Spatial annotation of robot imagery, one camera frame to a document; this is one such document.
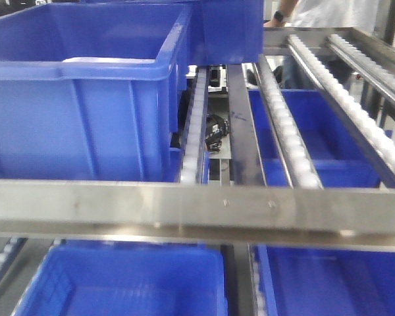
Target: black object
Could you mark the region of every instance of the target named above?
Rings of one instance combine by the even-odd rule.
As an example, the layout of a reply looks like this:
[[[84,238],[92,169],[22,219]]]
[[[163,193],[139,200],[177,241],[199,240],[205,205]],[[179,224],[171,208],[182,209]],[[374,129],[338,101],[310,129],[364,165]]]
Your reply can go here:
[[[210,114],[206,118],[205,143],[208,151],[218,152],[223,144],[222,138],[230,132],[230,123],[219,115]]]
[[[16,9],[7,5],[4,0],[0,0],[0,16],[16,12]]]
[[[281,84],[282,83],[282,66],[278,66],[275,68],[275,70],[273,71],[275,80],[277,82],[277,84]]]
[[[210,77],[209,85],[214,88],[219,88],[221,86],[221,68],[220,66],[210,67]]]
[[[34,7],[35,0],[9,0],[11,8],[15,11],[21,11],[30,7]]]
[[[278,22],[282,22],[285,18],[286,17],[284,15],[284,13],[282,13],[279,10],[277,12],[275,12],[275,14],[274,14],[274,19],[277,20]]]
[[[253,71],[251,71],[250,69],[247,69],[246,76],[248,77],[248,83],[253,84],[254,86],[257,86],[256,77],[255,77],[255,74],[253,73]]]

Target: metal beam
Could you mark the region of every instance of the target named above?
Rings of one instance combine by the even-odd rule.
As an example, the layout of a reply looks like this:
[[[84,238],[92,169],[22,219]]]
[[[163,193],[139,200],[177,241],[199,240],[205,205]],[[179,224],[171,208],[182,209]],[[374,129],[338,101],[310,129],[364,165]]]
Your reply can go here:
[[[265,186],[265,173],[263,172],[242,65],[228,65],[226,71],[234,183],[247,186]]]
[[[0,180],[0,236],[395,249],[395,190]]]

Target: blue plastic bin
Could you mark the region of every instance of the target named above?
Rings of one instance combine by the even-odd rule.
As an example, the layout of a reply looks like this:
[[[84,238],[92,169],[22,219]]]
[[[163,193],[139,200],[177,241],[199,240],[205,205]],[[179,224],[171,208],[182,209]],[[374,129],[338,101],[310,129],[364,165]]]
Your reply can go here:
[[[226,316],[223,261],[203,248],[56,247],[15,316]]]
[[[160,181],[189,21],[185,5],[72,3],[0,18],[0,178]]]
[[[395,253],[257,247],[269,316],[395,316]]]
[[[129,0],[81,0],[85,3]],[[256,62],[263,51],[263,0],[135,0],[192,6],[191,65]]]
[[[378,174],[318,92],[283,90],[282,93],[324,187],[374,188],[379,185]],[[259,91],[250,91],[250,101],[267,181],[271,186],[286,186]]]

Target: stainless steel frame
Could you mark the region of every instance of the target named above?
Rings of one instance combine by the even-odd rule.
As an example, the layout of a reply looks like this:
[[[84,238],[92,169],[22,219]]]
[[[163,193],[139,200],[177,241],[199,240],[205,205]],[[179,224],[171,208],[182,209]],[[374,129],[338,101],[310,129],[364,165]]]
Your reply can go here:
[[[395,190],[0,180],[0,236],[395,250]]]
[[[352,28],[266,30],[265,54],[291,54],[298,60],[298,50],[288,44],[290,34],[297,34],[318,55],[333,55],[326,39],[339,34],[395,74],[395,49]],[[303,58],[300,63],[310,74]],[[266,65],[256,68],[263,77],[259,72],[266,71]],[[186,182],[0,180],[0,236],[29,238],[25,246],[20,245],[18,257],[22,261],[31,258],[29,247],[31,251],[36,248],[32,246],[36,245],[33,238],[221,243],[227,283],[231,285],[227,291],[232,298],[229,304],[233,316],[256,312],[251,285],[251,243],[395,251],[395,190],[265,187],[242,65],[228,65],[227,73],[232,169],[237,186],[229,186],[229,174],[223,174],[223,186],[219,188],[194,184],[201,179],[202,126],[207,101],[207,72],[199,69],[197,79],[201,79],[195,86],[192,105],[199,103],[202,111],[194,116],[193,122],[193,111],[189,113],[190,124],[198,124],[199,132],[190,135],[186,132],[184,139],[186,148],[187,144],[199,144],[190,169],[193,175],[190,177],[189,172],[190,180],[186,181],[189,185]],[[315,76],[313,81],[381,171],[384,181],[395,187],[395,177],[386,163],[339,112],[336,100]],[[0,315],[9,314],[49,243],[50,240],[39,247],[22,281],[18,276],[12,277],[23,263],[7,261],[4,267],[10,270],[0,285]]]

